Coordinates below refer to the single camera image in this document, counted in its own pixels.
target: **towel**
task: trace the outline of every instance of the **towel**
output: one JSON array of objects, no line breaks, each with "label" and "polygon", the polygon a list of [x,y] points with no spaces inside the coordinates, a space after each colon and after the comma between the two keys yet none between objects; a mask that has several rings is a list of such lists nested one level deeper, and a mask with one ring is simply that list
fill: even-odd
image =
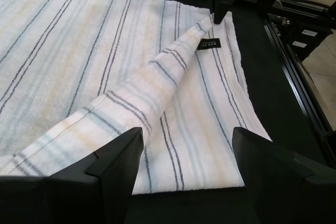
[{"label": "towel", "polygon": [[[243,186],[248,98],[232,14],[166,0],[0,0],[0,175],[49,176],[132,127],[133,194]],[[221,47],[197,50],[201,39]]]}]

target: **blue stripe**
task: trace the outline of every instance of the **blue stripe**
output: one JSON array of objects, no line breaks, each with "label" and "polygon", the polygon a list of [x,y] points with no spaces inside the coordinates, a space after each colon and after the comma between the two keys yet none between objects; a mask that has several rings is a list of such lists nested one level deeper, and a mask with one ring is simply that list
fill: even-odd
[{"label": "blue stripe", "polygon": [[148,124],[149,128],[152,129],[151,124],[148,122],[146,115],[139,110],[136,106],[134,106],[133,104],[131,104],[130,102],[126,101],[124,98],[118,96],[117,94],[115,94],[113,91],[108,91],[109,94],[112,94],[113,96],[115,96],[116,98],[118,98],[119,100],[123,101],[124,103],[126,103],[129,107],[135,109],[136,111],[138,111],[146,120],[146,123]]},{"label": "blue stripe", "polygon": [[153,108],[153,105],[151,104],[150,101],[148,101],[145,97],[139,95],[139,94],[135,94],[134,92],[132,92],[128,87],[123,87],[124,89],[127,90],[127,92],[129,92],[131,95],[139,98],[140,100],[142,100],[144,103],[146,103],[151,109],[152,109],[152,112],[156,115],[159,115],[159,111],[156,110],[155,108]]},{"label": "blue stripe", "polygon": [[164,138],[164,143],[166,144],[166,148],[168,150],[168,153],[169,153],[169,157],[170,157],[170,160],[172,162],[172,166],[173,166],[173,170],[174,170],[174,175],[175,175],[175,183],[176,183],[176,191],[178,190],[178,184],[179,184],[179,181],[177,180],[177,174],[176,174],[176,168],[175,168],[175,164],[174,164],[174,159],[173,159],[173,155],[172,155],[172,152],[170,151],[170,148],[169,148],[169,145],[168,145],[168,142],[167,142],[167,137],[166,137],[166,132],[164,131],[164,127],[163,127],[163,123],[162,123],[162,118],[160,118],[160,124],[161,124],[161,129],[162,129],[162,133],[163,133],[163,138]]},{"label": "blue stripe", "polygon": [[157,62],[156,60],[151,60],[149,61],[150,63],[155,63],[165,74],[166,76],[175,84],[175,86],[177,86],[176,81],[173,79],[173,77],[171,77],[167,71],[161,66],[161,64],[159,62]]},{"label": "blue stripe", "polygon": [[202,76],[202,80],[203,80],[203,85],[204,85],[204,88],[205,88],[205,91],[206,91],[206,94],[207,94],[208,101],[210,102],[211,107],[212,107],[212,110],[213,110],[213,112],[214,112],[214,115],[216,116],[217,123],[218,123],[218,125],[219,125],[219,127],[220,127],[220,130],[221,130],[221,132],[222,132],[222,134],[223,134],[223,136],[224,136],[224,138],[225,138],[227,144],[229,145],[230,150],[231,150],[232,153],[233,153],[233,148],[232,148],[232,146],[231,146],[231,143],[229,142],[229,139],[227,138],[227,135],[226,135],[226,133],[225,133],[225,131],[224,131],[224,129],[223,129],[223,126],[222,126],[222,124],[221,124],[221,121],[219,120],[218,115],[217,115],[217,112],[216,112],[216,110],[215,110],[214,103],[212,102],[212,99],[211,99],[211,97],[210,97],[209,90],[208,90],[208,87],[207,87],[207,85],[206,85],[205,77],[204,77],[204,74],[203,74],[203,69],[202,69],[202,66],[201,66],[201,62],[199,61],[200,59],[198,58],[197,53],[195,53],[195,55],[196,55],[196,59],[197,59],[197,62],[198,62],[199,70],[200,70],[200,72],[201,72],[201,76]]},{"label": "blue stripe", "polygon": [[[28,64],[27,68],[26,68],[26,69],[24,70],[24,72],[22,73],[22,75],[21,75],[20,79],[18,80],[18,82],[16,83],[16,85],[13,87],[13,90],[12,90],[11,94],[9,95],[9,97],[4,101],[3,105],[1,106],[1,108],[0,108],[0,114],[1,114],[1,112],[3,111],[3,109],[4,109],[5,105],[6,105],[6,103],[7,103],[7,102],[9,101],[9,99],[13,96],[13,94],[14,94],[14,92],[15,92],[17,86],[18,86],[18,85],[20,84],[20,82],[22,81],[23,76],[25,75],[25,73],[27,72],[29,66],[32,64],[32,62],[33,62],[34,59],[36,58],[36,56],[37,56],[37,54],[39,53],[41,47],[44,45],[45,41],[47,40],[49,34],[50,34],[51,31],[55,28],[55,26],[57,25],[57,23],[59,22],[59,20],[61,19],[62,15],[64,14],[64,12],[66,11],[66,9],[68,8],[68,6],[69,6],[69,4],[70,4],[71,2],[72,2],[72,0],[70,0],[70,1],[68,2],[68,4],[67,4],[67,6],[65,7],[65,9],[62,11],[62,13],[61,13],[60,16],[58,17],[58,19],[56,20],[56,22],[54,23],[54,25],[52,26],[52,28],[51,28],[51,29],[49,30],[49,32],[47,33],[45,39],[43,40],[43,42],[41,43],[40,47],[39,47],[38,50],[36,51],[34,57],[32,58],[32,60],[31,60],[30,63]],[[26,59],[25,62],[27,62],[27,60],[28,60],[28,59],[30,58],[30,56],[33,54],[33,52],[34,52],[35,48],[37,47],[37,45],[38,45],[38,43],[35,45],[33,51],[30,53],[29,57]],[[23,68],[24,65],[25,65],[25,63],[20,67],[19,72],[16,74],[15,78],[12,80],[12,82],[11,82],[10,86],[8,87],[6,93],[9,91],[10,87],[11,87],[12,84],[14,83],[15,79],[17,78],[18,74],[20,73],[20,71],[21,71],[21,69]]]},{"label": "blue stripe", "polygon": [[121,125],[117,120],[113,119],[110,114],[104,113],[102,110],[100,110],[97,106],[86,106],[89,110],[94,110],[97,114],[99,114],[101,117],[105,118],[110,124],[112,124],[118,131],[125,132],[127,129],[124,125]]},{"label": "blue stripe", "polygon": [[139,35],[138,26],[140,23],[139,19],[141,16],[141,11],[143,9],[143,6],[144,6],[143,0],[138,0],[136,7],[134,8],[137,11],[137,14],[133,15],[133,18],[132,18],[131,28],[129,30],[130,39],[127,40],[125,56],[123,58],[123,61],[121,62],[121,67],[118,72],[118,83],[121,82],[121,79],[125,80],[127,78],[131,60],[134,59],[133,52],[134,52],[135,37]]},{"label": "blue stripe", "polygon": [[150,95],[150,94],[147,94],[145,92],[143,92],[142,90],[140,90],[133,82],[131,81],[125,81],[124,83],[127,83],[129,84],[130,86],[132,86],[133,89],[137,90],[138,93],[144,95],[145,97],[147,97],[149,100],[151,100],[151,102],[155,105],[156,107],[156,110],[159,112],[160,111],[160,106],[159,104],[157,103],[157,101]]},{"label": "blue stripe", "polygon": [[[199,169],[201,171],[201,177],[202,177],[203,185],[206,186],[207,182],[206,182],[206,177],[205,177],[203,164],[202,164],[201,158],[200,158],[200,153],[199,153],[197,145],[195,144],[195,140],[193,138],[193,135],[190,132],[188,123],[186,121],[186,118],[184,116],[183,108],[182,108],[180,97],[179,97],[178,94],[179,94],[178,91],[176,91],[175,95],[173,96],[173,103],[177,104],[177,106],[178,106],[178,108],[176,108],[176,105],[173,106],[173,109],[174,109],[174,112],[175,112],[175,118],[176,118],[176,125],[177,125],[177,128],[178,128],[178,130],[179,130],[179,132],[180,132],[180,134],[181,134],[181,136],[184,140],[184,143],[187,146],[189,157],[191,159],[191,165],[193,167],[194,174],[195,174],[194,177],[196,179],[198,179],[198,172],[197,172],[197,169],[196,169],[196,166],[195,166],[196,162],[195,162],[195,159],[194,159],[194,155],[192,154],[191,145],[193,147],[194,153],[196,155],[197,163],[198,163]],[[181,114],[180,115],[181,116],[181,122],[179,121],[177,110],[179,110],[179,112]],[[185,134],[182,130],[182,127],[184,128],[187,137],[185,136]]]},{"label": "blue stripe", "polygon": [[147,124],[145,124],[145,122],[142,120],[142,118],[137,114],[135,113],[133,110],[131,110],[130,108],[128,108],[127,106],[125,106],[124,104],[122,104],[121,102],[118,102],[116,101],[115,99],[113,99],[112,97],[110,97],[108,94],[105,94],[107,96],[107,98],[109,98],[112,102],[115,102],[116,104],[122,106],[123,108],[125,108],[126,110],[130,111],[133,115],[135,115],[139,120],[140,122],[142,122],[142,124],[145,126],[146,130],[148,131],[148,133],[150,134],[151,131],[150,129],[148,128]]},{"label": "blue stripe", "polygon": [[100,37],[101,31],[102,31],[102,29],[103,29],[103,27],[104,27],[104,25],[105,25],[105,21],[106,21],[107,15],[109,14],[109,11],[110,11],[110,8],[111,8],[111,6],[112,6],[113,1],[114,1],[114,0],[111,0],[111,2],[110,2],[109,8],[107,9],[106,14],[105,14],[105,17],[104,17],[104,19],[103,19],[103,21],[102,21],[102,23],[101,23],[99,32],[98,32],[98,34],[97,34],[97,36],[96,36],[96,39],[94,40],[94,43],[93,43],[93,45],[92,45],[92,48],[91,48],[90,54],[89,54],[89,56],[88,56],[88,59],[87,59],[87,61],[86,61],[85,67],[84,67],[84,69],[83,69],[82,75],[81,75],[81,77],[80,77],[80,79],[79,79],[79,82],[78,82],[78,85],[77,85],[75,94],[73,95],[73,98],[72,98],[72,101],[71,101],[71,105],[70,105],[70,108],[69,108],[67,117],[68,117],[68,116],[70,115],[70,113],[71,113],[71,110],[72,110],[72,107],[73,107],[73,105],[74,105],[76,96],[77,96],[77,94],[78,94],[78,90],[79,90],[79,88],[80,88],[80,85],[81,85],[82,80],[83,80],[83,77],[84,77],[85,71],[86,71],[86,69],[87,69],[87,67],[88,67],[89,61],[90,61],[91,56],[92,56],[92,53],[93,53],[93,51],[94,51],[94,49],[95,49],[96,43],[97,43],[97,41],[98,41],[98,39],[99,39],[99,37]]},{"label": "blue stripe", "polygon": [[57,141],[51,141],[49,144],[52,145],[53,149],[55,149],[61,155],[63,155],[69,162],[75,163],[77,161],[77,160],[74,159],[74,157],[72,155],[69,154],[69,152],[66,149],[62,148],[62,146],[59,146]]},{"label": "blue stripe", "polygon": [[106,121],[104,118],[102,118],[100,115],[98,115],[96,112],[93,112],[92,110],[88,109],[88,108],[84,108],[86,111],[89,112],[89,114],[94,115],[96,118],[98,118],[101,122],[103,122],[104,124],[106,124],[109,128],[113,129],[115,132],[117,132],[119,135],[121,135],[121,132],[114,127],[112,124],[110,124],[108,121]]},{"label": "blue stripe", "polygon": [[48,135],[48,133],[46,133],[46,134],[44,134],[44,135],[42,136],[42,139],[46,139],[46,140],[48,140],[48,142],[47,142],[46,144],[43,144],[43,143],[40,142],[40,140],[37,140],[37,141],[34,142],[34,144],[39,145],[39,146],[40,146],[40,150],[43,149],[43,150],[46,152],[46,155],[47,155],[47,156],[50,156],[50,157],[52,157],[53,159],[55,159],[56,164],[57,164],[61,169],[63,169],[63,168],[65,168],[65,167],[69,166],[69,164],[68,164],[68,163],[65,163],[65,161],[64,161],[62,158],[60,158],[58,154],[55,154],[55,153],[50,149],[50,148],[51,148],[50,144],[51,144],[56,138],[51,138],[51,137]]}]

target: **black metal frame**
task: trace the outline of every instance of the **black metal frame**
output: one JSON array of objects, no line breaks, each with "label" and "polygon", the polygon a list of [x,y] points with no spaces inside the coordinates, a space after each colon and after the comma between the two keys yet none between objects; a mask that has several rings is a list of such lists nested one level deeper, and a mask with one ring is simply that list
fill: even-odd
[{"label": "black metal frame", "polygon": [[281,60],[284,62],[283,72],[298,100],[302,112],[311,125],[320,148],[323,150],[322,153],[325,160],[330,167],[336,169],[335,156],[326,142],[326,136],[333,130],[298,64],[296,54],[289,44],[284,45],[281,42],[267,13],[263,13],[262,16],[264,18],[266,33],[271,43],[280,52]]},{"label": "black metal frame", "polygon": [[336,20],[330,17],[327,10],[310,7],[290,0],[279,1],[282,4],[282,8],[265,5],[260,3],[259,0],[236,0],[234,5],[336,29]]}]

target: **gray stripe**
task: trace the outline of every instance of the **gray stripe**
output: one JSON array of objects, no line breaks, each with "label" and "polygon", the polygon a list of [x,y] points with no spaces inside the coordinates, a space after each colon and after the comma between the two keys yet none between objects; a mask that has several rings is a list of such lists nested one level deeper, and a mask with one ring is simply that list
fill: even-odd
[{"label": "gray stripe", "polygon": [[206,31],[202,29],[202,27],[201,27],[201,25],[199,23],[196,23],[196,25],[198,25],[198,27],[200,28],[201,31],[203,31],[203,32],[206,33]]},{"label": "gray stripe", "polygon": [[[64,10],[62,11],[62,13],[60,14],[60,16],[58,17],[58,19],[56,20],[56,22],[55,22],[54,25],[52,26],[52,28],[51,28],[51,29],[49,30],[49,32],[47,33],[45,39],[43,40],[42,44],[40,45],[40,47],[39,47],[38,50],[36,51],[34,57],[32,58],[32,60],[31,60],[30,63],[28,64],[27,68],[26,68],[26,69],[24,70],[24,72],[22,73],[22,75],[21,75],[20,79],[18,80],[18,82],[16,83],[16,85],[13,87],[13,90],[12,90],[12,92],[10,93],[9,97],[4,101],[3,105],[1,106],[1,108],[0,108],[0,114],[1,114],[1,112],[3,111],[3,109],[4,109],[5,105],[6,105],[6,103],[7,103],[7,102],[9,101],[9,99],[13,96],[13,94],[14,94],[14,92],[15,92],[17,86],[18,86],[18,85],[20,84],[20,82],[22,81],[22,79],[23,79],[25,73],[27,72],[29,66],[33,63],[33,61],[34,61],[34,59],[36,58],[36,56],[37,56],[38,52],[40,51],[41,47],[44,45],[45,41],[47,40],[49,34],[50,34],[51,31],[55,28],[55,26],[57,25],[57,23],[59,22],[59,20],[61,19],[62,15],[63,15],[64,12],[66,11],[66,9],[69,7],[69,5],[70,5],[71,2],[72,2],[72,0],[70,0],[70,1],[68,2],[67,6],[64,8]],[[7,94],[7,92],[9,91],[9,89],[11,88],[11,86],[13,85],[15,79],[17,78],[18,74],[20,73],[20,71],[21,71],[22,68],[24,67],[25,63],[26,63],[26,62],[28,61],[28,59],[32,56],[34,50],[36,49],[36,47],[37,47],[37,45],[38,45],[38,43],[39,43],[39,41],[38,41],[37,44],[35,45],[33,51],[30,53],[29,57],[26,59],[26,61],[24,62],[24,64],[20,67],[19,72],[16,74],[15,78],[12,80],[12,82],[11,82],[10,86],[8,87],[8,89],[7,89],[6,93],[4,94],[4,96]]]},{"label": "gray stripe", "polygon": [[170,140],[170,143],[171,143],[171,145],[173,147],[173,150],[174,150],[174,153],[175,153],[175,156],[176,156],[177,165],[178,165],[178,169],[179,169],[179,172],[180,172],[180,179],[181,179],[181,183],[182,183],[182,190],[184,190],[184,180],[183,180],[183,173],[182,173],[182,169],[181,169],[181,163],[180,163],[180,159],[178,157],[179,155],[177,154],[177,151],[175,149],[174,143],[172,141],[172,136],[170,135],[170,130],[169,130],[168,121],[167,121],[167,117],[166,117],[166,112],[165,111],[163,112],[163,116],[164,116],[164,120],[166,122],[169,140]]},{"label": "gray stripe", "polygon": [[31,174],[26,170],[24,169],[23,167],[21,167],[21,164],[22,163],[19,163],[17,160],[13,159],[12,158],[12,162],[13,164],[15,165],[15,168],[17,168],[20,172],[22,172],[24,175],[26,176],[31,176]]},{"label": "gray stripe", "polygon": [[112,124],[110,124],[107,120],[105,120],[104,118],[102,118],[100,115],[98,115],[96,112],[93,112],[91,109],[84,107],[84,109],[86,111],[89,112],[89,114],[94,115],[96,118],[98,118],[100,121],[102,121],[104,124],[106,124],[109,128],[113,129],[115,132],[117,132],[119,135],[121,135],[121,132],[114,127]]},{"label": "gray stripe", "polygon": [[121,37],[122,31],[123,31],[123,28],[124,28],[125,20],[126,20],[127,13],[128,13],[129,8],[130,8],[130,5],[131,5],[131,1],[132,1],[132,0],[130,0],[130,1],[128,2],[128,6],[127,6],[127,9],[126,9],[126,13],[125,13],[124,19],[123,19],[123,21],[122,21],[122,25],[121,25],[121,29],[120,29],[120,33],[119,33],[119,37],[118,37],[118,41],[117,41],[117,45],[116,45],[116,49],[114,50],[114,54],[113,54],[113,57],[112,57],[112,60],[111,60],[111,64],[110,64],[110,67],[109,67],[109,71],[108,71],[108,73],[107,73],[107,77],[106,77],[106,81],[105,81],[105,87],[104,87],[104,92],[106,91],[107,83],[108,83],[109,78],[110,78],[111,68],[112,68],[112,65],[113,65],[113,63],[114,63],[115,56],[116,56],[116,54],[117,54],[117,50],[118,50],[118,46],[119,46],[119,42],[120,42],[120,37]]},{"label": "gray stripe", "polygon": [[10,53],[10,51],[12,50],[12,48],[15,46],[15,44],[17,43],[17,41],[21,38],[21,36],[25,33],[25,31],[28,29],[28,27],[34,22],[34,20],[36,19],[36,17],[41,13],[41,11],[44,9],[44,7],[46,7],[46,5],[49,3],[50,0],[47,0],[47,2],[42,6],[42,8],[38,11],[38,13],[35,15],[35,17],[29,22],[29,24],[26,26],[26,28],[22,31],[22,33],[19,35],[19,37],[16,38],[16,40],[14,41],[14,43],[11,45],[11,47],[9,48],[9,50],[7,51],[7,53],[1,58],[0,60],[0,64],[1,62],[3,62],[3,60],[7,57],[7,55]]},{"label": "gray stripe", "polygon": [[28,160],[28,157],[26,157],[24,154],[19,153],[17,156],[20,156],[23,160],[22,163],[26,163],[27,166],[29,166],[30,169],[32,169],[34,172],[36,172],[40,176],[46,176],[39,168],[37,168],[36,165],[34,165],[31,161]]},{"label": "gray stripe", "polygon": [[[212,28],[212,37],[214,38],[214,30],[213,30],[213,28]],[[221,71],[219,70],[219,66],[218,66],[218,63],[217,63],[216,56],[215,56],[215,51],[214,51],[213,48],[212,48],[212,53],[213,53],[213,56],[214,56],[214,59],[215,59],[215,62],[216,62],[216,67],[217,67],[219,76],[220,76],[220,78],[221,78],[223,87],[224,87],[225,92],[226,92],[226,94],[227,94],[227,99],[229,100],[229,103],[230,103],[230,105],[231,105],[231,108],[232,108],[232,110],[234,111],[234,113],[235,113],[235,115],[236,115],[236,118],[237,118],[237,120],[238,120],[238,122],[239,122],[240,127],[243,127],[243,126],[241,125],[241,122],[240,122],[240,119],[239,119],[239,117],[238,117],[238,115],[237,115],[237,112],[236,112],[235,108],[233,107],[233,105],[232,105],[232,103],[231,103],[231,100],[230,100],[230,96],[229,96],[228,90],[229,90],[229,92],[230,92],[230,94],[231,94],[231,98],[232,98],[232,100],[233,100],[233,102],[234,102],[234,104],[235,104],[235,107],[236,107],[236,109],[237,109],[237,111],[238,111],[238,113],[239,113],[239,115],[240,115],[240,117],[241,117],[241,119],[242,119],[242,121],[243,121],[243,124],[244,124],[245,128],[247,128],[247,126],[246,126],[246,124],[245,124],[245,121],[244,121],[244,119],[243,119],[243,117],[242,117],[242,115],[241,115],[241,113],[240,113],[240,110],[239,110],[239,108],[238,108],[238,106],[237,106],[237,103],[236,103],[236,101],[235,101],[235,99],[234,99],[234,97],[233,97],[233,94],[232,94],[232,92],[231,92],[231,90],[230,90],[230,87],[229,87],[229,85],[228,85],[228,82],[227,82],[227,79],[226,79],[226,75],[225,75],[225,72],[224,72],[224,69],[223,69],[223,65],[222,65],[221,59],[220,59],[220,57],[219,57],[219,53],[218,53],[217,48],[216,48],[216,53],[217,53],[218,61],[219,61],[220,67],[221,67],[221,69],[222,69],[223,75],[222,75]]]},{"label": "gray stripe", "polygon": [[177,23],[177,37],[180,37],[180,15],[181,15],[181,3],[179,3],[180,5],[178,6],[178,11],[179,11],[179,19],[178,19],[178,23]]},{"label": "gray stripe", "polygon": [[169,145],[168,145],[168,142],[167,142],[167,138],[166,138],[166,132],[164,131],[164,127],[163,127],[163,123],[162,123],[162,118],[160,118],[160,124],[161,124],[161,129],[162,129],[162,132],[163,132],[163,138],[164,138],[164,143],[166,144],[166,147],[167,147],[167,150],[168,150],[168,153],[169,153],[169,157],[170,157],[170,160],[172,162],[172,165],[173,165],[173,170],[174,170],[174,175],[175,175],[175,183],[176,183],[176,191],[178,190],[178,184],[179,184],[179,181],[177,180],[177,174],[176,174],[176,168],[175,168],[175,164],[174,164],[174,159],[173,159],[173,155],[170,151],[170,148],[169,148]]},{"label": "gray stripe", "polygon": [[195,55],[196,55],[196,59],[197,59],[197,62],[198,62],[199,70],[200,70],[200,72],[201,72],[201,76],[202,76],[202,80],[203,80],[203,85],[204,85],[204,88],[205,88],[207,97],[208,97],[208,99],[209,99],[209,102],[210,102],[210,104],[211,104],[211,107],[212,107],[212,109],[213,109],[213,112],[214,112],[214,114],[215,114],[215,116],[216,116],[217,123],[218,123],[218,125],[219,125],[219,127],[220,127],[220,130],[221,130],[222,134],[224,135],[224,138],[225,138],[227,144],[228,144],[229,147],[230,147],[230,150],[232,151],[232,153],[234,153],[234,152],[233,152],[233,148],[232,148],[232,146],[231,146],[231,144],[230,144],[230,142],[229,142],[229,139],[227,138],[227,135],[226,135],[226,133],[225,133],[225,131],[224,131],[224,129],[223,129],[223,126],[222,126],[222,124],[220,123],[220,120],[219,120],[219,118],[218,118],[218,115],[217,115],[217,112],[216,112],[216,110],[215,110],[214,104],[212,103],[212,100],[211,100],[211,97],[210,97],[210,94],[209,94],[209,91],[208,91],[208,88],[207,88],[207,85],[206,85],[206,82],[205,82],[205,79],[204,79],[204,74],[203,74],[203,70],[202,70],[201,62],[199,61],[200,59],[198,58],[198,55],[197,55],[196,52],[195,52]]},{"label": "gray stripe", "polygon": [[98,89],[97,96],[100,95],[100,91],[101,91],[101,88],[102,88],[102,86],[103,86],[103,82],[104,82],[104,78],[105,78],[105,73],[106,73],[106,70],[107,70],[107,66],[109,65],[109,62],[110,62],[110,58],[111,58],[111,54],[112,54],[112,51],[113,51],[113,47],[114,47],[114,44],[116,43],[116,38],[117,38],[117,35],[118,35],[118,32],[119,32],[119,28],[120,28],[120,24],[121,24],[121,21],[122,21],[124,12],[125,12],[126,7],[127,7],[127,3],[128,3],[128,0],[126,0],[124,9],[122,10],[122,13],[121,13],[121,16],[120,16],[120,19],[119,19],[119,23],[118,23],[118,26],[117,26],[117,30],[115,31],[115,35],[114,35],[113,43],[112,43],[112,46],[111,46],[111,49],[110,49],[110,53],[109,53],[109,56],[108,56],[108,58],[107,58],[106,65],[105,65],[105,67],[104,67],[103,75],[102,75],[101,80],[100,80],[100,85],[99,85],[99,89]]},{"label": "gray stripe", "polygon": [[133,104],[131,104],[130,102],[126,101],[124,98],[118,96],[117,94],[115,94],[113,91],[108,91],[108,93],[114,95],[116,98],[118,98],[119,100],[123,101],[124,103],[126,103],[128,106],[130,106],[131,108],[135,109],[136,111],[138,111],[146,120],[146,123],[148,124],[149,128],[152,129],[151,124],[148,122],[146,115],[139,110],[136,106],[134,106]]},{"label": "gray stripe", "polygon": [[142,122],[142,124],[146,127],[146,130],[148,131],[148,133],[149,133],[149,134],[151,133],[151,131],[150,131],[150,129],[148,128],[148,126],[145,124],[145,122],[142,120],[142,118],[141,118],[137,113],[135,113],[133,110],[131,110],[130,108],[128,108],[126,105],[122,104],[121,102],[116,101],[114,98],[112,98],[112,97],[109,96],[108,94],[105,94],[105,95],[106,95],[106,97],[107,97],[108,99],[110,99],[112,102],[115,102],[116,104],[122,106],[122,107],[125,108],[126,110],[130,111],[133,115],[135,115],[135,116],[140,120],[140,122]]},{"label": "gray stripe", "polygon": [[158,67],[168,76],[169,79],[172,80],[172,82],[175,84],[175,86],[177,86],[176,81],[173,79],[173,77],[171,77],[166,70],[164,70],[164,68],[160,65],[160,63],[158,63],[156,60],[150,60],[150,63],[155,63],[158,65]]},{"label": "gray stripe", "polygon": [[239,78],[238,78],[238,72],[237,72],[236,65],[235,65],[235,60],[234,60],[234,57],[233,57],[233,51],[232,51],[232,47],[231,47],[231,43],[230,43],[229,34],[227,33],[227,27],[226,27],[226,20],[225,20],[225,18],[224,18],[224,26],[225,26],[226,41],[227,41],[227,44],[229,45],[229,51],[230,51],[230,54],[231,54],[233,68],[235,69],[236,77],[237,77],[237,80],[238,80],[238,82],[240,84],[240,81],[239,81]]},{"label": "gray stripe", "polygon": [[180,55],[180,53],[179,53],[178,51],[176,51],[175,49],[174,49],[174,50],[171,50],[171,49],[169,49],[169,48],[167,48],[166,50],[168,50],[168,51],[170,51],[170,52],[175,52],[175,53],[178,55],[178,57],[180,58],[180,60],[183,62],[185,68],[187,68],[187,64],[185,63],[183,57]]},{"label": "gray stripe", "polygon": [[179,6],[179,3],[176,2],[176,10],[175,10],[175,29],[174,29],[174,41],[176,40],[176,25],[177,25],[177,7]]},{"label": "gray stripe", "polygon": [[150,193],[152,193],[153,192],[153,190],[152,190],[152,180],[151,180],[151,173],[149,171],[147,147],[146,146],[144,147],[144,154],[145,154],[145,163],[146,163],[146,169],[147,169],[147,174],[148,174],[149,191],[150,191]]},{"label": "gray stripe", "polygon": [[163,9],[162,9],[162,17],[161,17],[161,27],[160,27],[159,53],[161,52],[162,26],[163,26],[163,17],[164,17],[165,6],[166,6],[166,0],[163,1]]},{"label": "gray stripe", "polygon": [[73,105],[74,105],[76,96],[77,96],[77,94],[78,94],[79,87],[80,87],[80,85],[81,85],[81,83],[82,83],[82,80],[83,80],[83,77],[84,77],[86,68],[88,67],[88,64],[89,64],[91,55],[92,55],[92,53],[93,53],[94,47],[96,46],[96,43],[97,43],[98,38],[99,38],[99,36],[100,36],[100,33],[101,33],[101,31],[102,31],[102,29],[103,29],[103,27],[104,27],[104,24],[105,24],[105,21],[106,21],[106,17],[107,17],[107,15],[108,15],[109,11],[110,11],[110,8],[111,8],[111,6],[112,6],[113,1],[114,1],[114,0],[111,1],[110,5],[109,5],[109,8],[108,8],[108,10],[106,11],[104,20],[103,20],[103,22],[102,22],[102,24],[101,24],[101,26],[100,26],[99,32],[98,32],[98,34],[97,34],[97,36],[96,36],[96,39],[94,40],[94,43],[93,43],[93,45],[92,45],[92,48],[91,48],[89,57],[88,57],[88,59],[87,59],[87,61],[86,61],[85,67],[84,67],[84,69],[83,69],[83,73],[82,73],[82,75],[81,75],[81,77],[80,77],[80,80],[79,80],[79,83],[78,83],[78,85],[77,85],[75,94],[73,95],[73,98],[72,98],[72,101],[71,101],[71,105],[70,105],[70,108],[69,108],[67,117],[68,117],[68,116],[70,115],[70,113],[71,113],[71,110],[72,110],[72,107],[73,107]]},{"label": "gray stripe", "polygon": [[172,56],[174,56],[174,58],[178,61],[178,63],[182,67],[182,69],[185,70],[184,65],[180,62],[180,60],[178,59],[178,57],[175,54],[173,54],[172,52],[166,52],[165,50],[163,50],[162,52],[165,53],[165,54],[171,54]]}]

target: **towel fold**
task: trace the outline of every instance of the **towel fold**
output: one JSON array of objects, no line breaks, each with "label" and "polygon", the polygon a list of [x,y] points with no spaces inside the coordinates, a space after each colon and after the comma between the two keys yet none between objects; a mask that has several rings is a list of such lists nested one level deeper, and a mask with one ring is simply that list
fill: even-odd
[{"label": "towel fold", "polygon": [[[214,25],[174,1],[0,0],[0,14],[0,175],[51,175],[139,126],[134,194],[244,185],[233,128],[269,137],[231,13]],[[221,48],[197,50],[202,38]]]}]

